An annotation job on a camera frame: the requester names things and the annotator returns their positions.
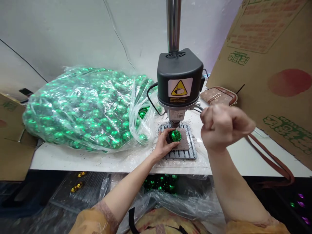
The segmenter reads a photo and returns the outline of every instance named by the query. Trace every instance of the gray grid plate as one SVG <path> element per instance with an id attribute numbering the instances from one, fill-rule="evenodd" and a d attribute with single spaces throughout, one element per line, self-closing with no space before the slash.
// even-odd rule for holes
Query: gray grid plate
<path id="1" fill-rule="evenodd" d="M 160 126 L 159 130 L 163 132 L 165 128 L 171 128 L 171 124 L 167 123 L 167 124 Z M 189 150 L 172 150 L 164 157 L 164 159 L 188 159 L 188 160 L 196 159 L 197 153 L 196 153 L 196 149 L 195 149 L 195 145 L 194 145 L 194 141 L 193 141 L 193 137 L 192 137 L 191 129 L 189 125 L 180 124 L 179 128 L 185 128 L 187 140 L 189 143 L 188 144 Z"/>

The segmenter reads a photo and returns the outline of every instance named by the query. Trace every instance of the cardboard box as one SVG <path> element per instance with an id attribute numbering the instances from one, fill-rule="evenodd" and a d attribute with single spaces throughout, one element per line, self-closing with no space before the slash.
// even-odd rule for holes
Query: cardboard box
<path id="1" fill-rule="evenodd" d="M 0 180 L 23 181 L 37 140 L 24 130 L 25 107 L 0 94 Z"/>
<path id="2" fill-rule="evenodd" d="M 238 106 L 312 169 L 312 1 L 243 1 L 207 87 Z"/>

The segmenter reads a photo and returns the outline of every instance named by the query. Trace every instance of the fist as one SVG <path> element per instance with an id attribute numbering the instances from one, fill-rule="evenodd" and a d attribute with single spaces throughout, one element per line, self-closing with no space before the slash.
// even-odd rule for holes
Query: fist
<path id="1" fill-rule="evenodd" d="M 251 133 L 255 122 L 237 107 L 214 105 L 201 112 L 202 141 L 207 151 L 222 152 Z"/>

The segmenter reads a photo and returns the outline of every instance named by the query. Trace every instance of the bag handle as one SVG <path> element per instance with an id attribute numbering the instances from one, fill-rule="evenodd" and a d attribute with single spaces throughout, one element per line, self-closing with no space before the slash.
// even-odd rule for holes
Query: bag handle
<path id="1" fill-rule="evenodd" d="M 250 138 L 254 140 L 276 163 L 272 162 L 267 156 L 265 156 L 250 140 Z M 295 181 L 295 177 L 289 168 L 276 156 L 274 156 L 254 135 L 248 134 L 246 140 L 251 144 L 251 146 L 260 154 L 260 156 L 266 161 L 274 170 L 280 173 L 282 176 L 286 178 L 286 180 L 278 182 L 278 181 L 264 181 L 258 184 L 262 185 L 262 189 L 273 188 L 273 187 L 283 187 L 291 185 Z"/>

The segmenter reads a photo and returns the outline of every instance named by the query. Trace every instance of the white table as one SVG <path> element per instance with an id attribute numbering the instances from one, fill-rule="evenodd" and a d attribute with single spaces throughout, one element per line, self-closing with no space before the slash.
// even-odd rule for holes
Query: white table
<path id="1" fill-rule="evenodd" d="M 205 108 L 207 104 L 201 101 L 201 106 Z M 155 123 L 155 129 L 158 129 L 159 125 L 163 122 L 168 121 L 166 117 L 166 114 L 162 118 L 158 117 Z M 188 110 L 186 111 L 184 121 L 191 127 L 198 155 L 197 159 L 194 161 L 161 160 L 154 166 L 151 173 L 189 175 L 212 174 L 207 152 L 200 137 L 200 129 L 202 127 L 200 114 L 194 110 Z M 255 132 L 253 134 L 269 151 L 271 151 L 271 153 L 288 166 L 295 177 L 312 176 L 311 170 L 295 159 L 294 156 L 284 150 L 270 137 L 263 138 Z M 281 176 L 260 157 L 245 139 L 241 139 L 229 146 L 228 150 L 238 171 L 243 176 Z M 115 154 L 103 154 L 44 143 L 36 150 L 30 169 L 128 173 L 136 168 L 151 151 L 152 149 L 135 149 Z"/>

